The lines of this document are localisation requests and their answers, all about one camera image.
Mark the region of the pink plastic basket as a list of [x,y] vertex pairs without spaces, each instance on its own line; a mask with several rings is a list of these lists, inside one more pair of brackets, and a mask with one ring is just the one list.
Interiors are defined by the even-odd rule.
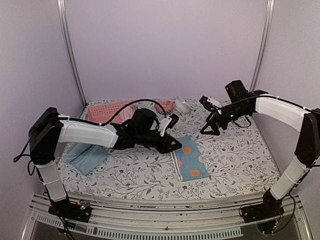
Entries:
[[[87,120],[94,123],[105,123],[124,105],[129,104],[129,100],[115,101],[111,103],[89,106],[87,109]],[[116,115],[112,123],[121,124],[120,115]]]

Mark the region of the blue patterned towel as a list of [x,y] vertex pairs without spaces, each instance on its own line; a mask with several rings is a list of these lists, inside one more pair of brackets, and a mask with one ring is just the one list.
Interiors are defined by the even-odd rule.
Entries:
[[180,182],[208,178],[210,174],[201,157],[196,142],[190,135],[178,137],[182,147],[170,153],[171,160]]

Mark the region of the pink terry towel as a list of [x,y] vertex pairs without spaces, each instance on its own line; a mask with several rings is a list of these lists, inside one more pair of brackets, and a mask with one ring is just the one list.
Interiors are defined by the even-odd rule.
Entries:
[[135,104],[131,104],[130,106],[127,106],[126,108],[124,108],[120,113],[120,119],[121,119],[121,122],[125,122],[129,119],[131,119],[134,115],[136,111],[136,106]]

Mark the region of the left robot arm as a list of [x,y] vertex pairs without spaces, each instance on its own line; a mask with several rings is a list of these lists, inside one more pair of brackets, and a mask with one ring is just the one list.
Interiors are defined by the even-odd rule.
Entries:
[[178,117],[175,114],[158,121],[149,109],[137,109],[124,123],[94,123],[60,115],[54,107],[48,108],[29,130],[29,155],[55,209],[63,216],[74,213],[74,205],[68,198],[55,165],[55,151],[59,143],[97,145],[114,150],[126,150],[136,145],[154,148],[160,154],[168,154],[182,144],[166,130],[171,129]]

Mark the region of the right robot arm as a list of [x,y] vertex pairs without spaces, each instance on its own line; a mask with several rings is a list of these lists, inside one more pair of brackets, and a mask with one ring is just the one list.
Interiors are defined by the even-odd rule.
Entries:
[[202,96],[199,102],[209,111],[203,135],[220,135],[228,124],[241,117],[256,115],[259,129],[275,157],[283,156],[285,166],[277,182],[263,195],[258,213],[269,218],[278,210],[278,203],[296,186],[320,159],[320,110],[308,109],[297,103],[263,90],[249,91],[241,80],[225,86],[230,103],[221,105],[212,97]]

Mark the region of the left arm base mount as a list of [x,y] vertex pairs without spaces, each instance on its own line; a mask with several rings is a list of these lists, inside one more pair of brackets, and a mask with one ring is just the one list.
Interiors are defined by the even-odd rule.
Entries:
[[49,214],[55,215],[62,219],[69,219],[83,223],[88,223],[90,220],[92,208],[90,203],[87,201],[81,199],[75,203],[72,203],[68,195],[65,199],[60,201],[53,201],[49,196],[49,201]]

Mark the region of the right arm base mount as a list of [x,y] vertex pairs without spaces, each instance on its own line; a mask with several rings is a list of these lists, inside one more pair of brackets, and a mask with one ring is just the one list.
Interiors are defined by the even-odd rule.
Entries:
[[240,207],[239,215],[245,223],[280,217],[284,214],[282,200],[275,198],[268,189],[262,196],[262,203]]

